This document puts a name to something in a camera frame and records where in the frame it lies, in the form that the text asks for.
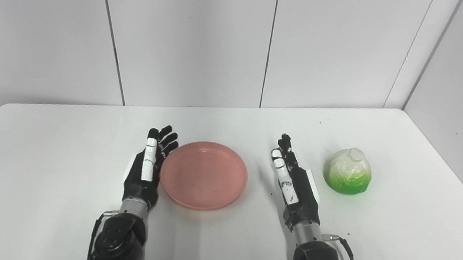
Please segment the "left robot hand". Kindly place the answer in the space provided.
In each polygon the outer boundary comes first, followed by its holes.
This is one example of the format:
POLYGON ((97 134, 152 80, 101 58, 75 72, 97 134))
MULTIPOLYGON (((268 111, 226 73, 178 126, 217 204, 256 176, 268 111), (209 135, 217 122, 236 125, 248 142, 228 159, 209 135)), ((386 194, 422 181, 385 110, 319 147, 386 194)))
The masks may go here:
POLYGON ((124 180, 122 200, 138 199, 151 211, 158 202, 161 168, 166 158, 179 146, 178 134, 171 125, 149 130, 145 148, 135 155, 124 180))

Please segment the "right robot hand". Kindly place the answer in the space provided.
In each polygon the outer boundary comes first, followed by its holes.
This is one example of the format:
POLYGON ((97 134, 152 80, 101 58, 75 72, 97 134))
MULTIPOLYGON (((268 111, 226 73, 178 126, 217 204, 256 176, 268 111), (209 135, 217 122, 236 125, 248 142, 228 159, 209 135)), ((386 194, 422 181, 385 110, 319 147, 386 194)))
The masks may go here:
POLYGON ((303 222, 320 225, 319 205, 312 190, 310 175, 299 166, 288 134, 282 134, 278 147, 271 151, 271 158, 285 202, 285 225, 291 231, 303 222))

